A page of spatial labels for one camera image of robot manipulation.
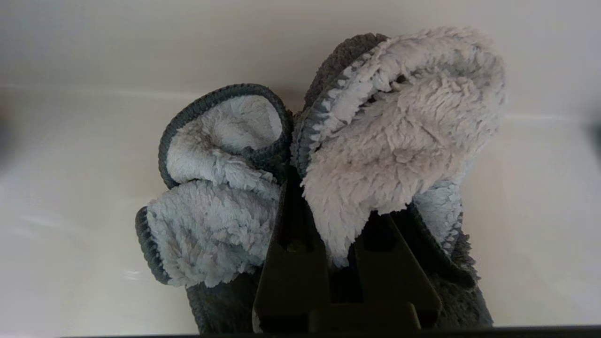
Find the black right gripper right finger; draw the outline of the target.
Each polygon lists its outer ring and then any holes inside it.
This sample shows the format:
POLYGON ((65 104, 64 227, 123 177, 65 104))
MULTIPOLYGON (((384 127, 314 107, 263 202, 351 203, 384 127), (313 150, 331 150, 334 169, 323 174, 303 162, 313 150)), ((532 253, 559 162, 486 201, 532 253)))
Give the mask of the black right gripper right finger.
POLYGON ((429 278, 390 216, 371 214, 356 239, 354 252, 365 301, 441 306, 429 278))

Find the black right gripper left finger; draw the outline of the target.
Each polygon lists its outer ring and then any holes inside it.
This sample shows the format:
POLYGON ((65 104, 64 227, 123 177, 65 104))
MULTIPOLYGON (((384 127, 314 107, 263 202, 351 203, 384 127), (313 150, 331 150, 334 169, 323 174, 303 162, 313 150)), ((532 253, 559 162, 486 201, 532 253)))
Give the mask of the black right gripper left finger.
POLYGON ((330 301, 324 242, 303 198, 301 178, 296 169, 288 169, 254 300, 253 329, 304 334, 310 313, 330 301))

